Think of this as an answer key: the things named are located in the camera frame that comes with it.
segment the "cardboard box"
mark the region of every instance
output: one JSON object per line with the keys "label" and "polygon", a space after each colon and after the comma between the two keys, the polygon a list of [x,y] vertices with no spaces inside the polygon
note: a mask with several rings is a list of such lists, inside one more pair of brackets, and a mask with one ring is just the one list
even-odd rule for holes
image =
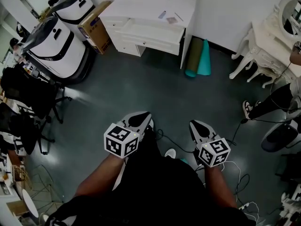
{"label": "cardboard box", "polygon": [[102,2],[78,25],[79,30],[86,37],[94,50],[102,55],[111,44],[111,39],[98,15],[110,4],[110,1]]}

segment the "curved table leg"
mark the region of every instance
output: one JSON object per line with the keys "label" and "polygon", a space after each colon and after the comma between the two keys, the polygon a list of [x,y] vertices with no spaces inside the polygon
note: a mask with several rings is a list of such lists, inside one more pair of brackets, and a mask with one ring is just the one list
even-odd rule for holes
{"label": "curved table leg", "polygon": [[276,78],[272,78],[270,81],[265,82],[265,83],[262,85],[262,88],[264,89],[266,85],[272,84],[272,83],[274,82],[275,79],[276,79]]}
{"label": "curved table leg", "polygon": [[247,67],[246,67],[246,70],[249,70],[249,69],[251,69],[251,67],[252,67],[253,63],[254,63],[254,60],[252,60],[252,61],[250,62],[249,66],[247,66]]}
{"label": "curved table leg", "polygon": [[249,83],[252,79],[254,79],[259,74],[261,74],[261,72],[260,72],[260,69],[257,68],[257,70],[255,71],[255,73],[247,80],[247,82]]}
{"label": "curved table leg", "polygon": [[241,52],[243,51],[244,46],[245,46],[245,42],[247,42],[247,41],[249,41],[249,34],[241,40],[238,50],[237,50],[237,53],[235,55],[231,55],[232,59],[237,59],[241,55]]}
{"label": "curved table leg", "polygon": [[244,57],[244,59],[240,62],[239,66],[236,68],[236,70],[235,70],[234,72],[232,72],[232,73],[229,75],[229,78],[230,78],[231,80],[234,79],[235,76],[237,76],[237,74],[238,74],[239,72],[241,72],[242,69],[245,68],[246,65],[247,65],[249,62],[251,62],[253,59],[254,59],[254,58],[253,58],[253,55],[252,55],[250,52],[248,52],[248,53],[246,54],[246,56]]}

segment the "power strip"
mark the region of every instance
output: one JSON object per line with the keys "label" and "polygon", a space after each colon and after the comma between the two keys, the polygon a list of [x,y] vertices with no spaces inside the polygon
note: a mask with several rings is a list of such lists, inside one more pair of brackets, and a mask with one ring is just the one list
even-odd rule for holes
{"label": "power strip", "polygon": [[244,210],[245,208],[249,207],[250,203],[247,202],[246,204],[244,204],[243,206],[239,207],[239,210]]}

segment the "teal foam roller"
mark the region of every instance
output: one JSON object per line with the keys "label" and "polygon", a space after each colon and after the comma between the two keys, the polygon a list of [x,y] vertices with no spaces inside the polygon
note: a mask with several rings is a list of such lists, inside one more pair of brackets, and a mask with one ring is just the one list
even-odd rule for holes
{"label": "teal foam roller", "polygon": [[189,77],[196,77],[198,64],[203,50],[203,41],[199,38],[193,38],[189,49],[189,56],[185,74]]}
{"label": "teal foam roller", "polygon": [[207,40],[204,40],[203,52],[198,65],[197,74],[210,75],[211,74],[211,62],[209,54],[209,44]]}

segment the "paper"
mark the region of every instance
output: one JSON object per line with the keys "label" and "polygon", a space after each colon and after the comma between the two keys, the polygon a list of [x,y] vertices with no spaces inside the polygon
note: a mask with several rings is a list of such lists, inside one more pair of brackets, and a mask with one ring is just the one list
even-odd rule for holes
{"label": "paper", "polygon": [[175,17],[168,17],[166,20],[169,22],[169,24],[175,24],[178,22]]}

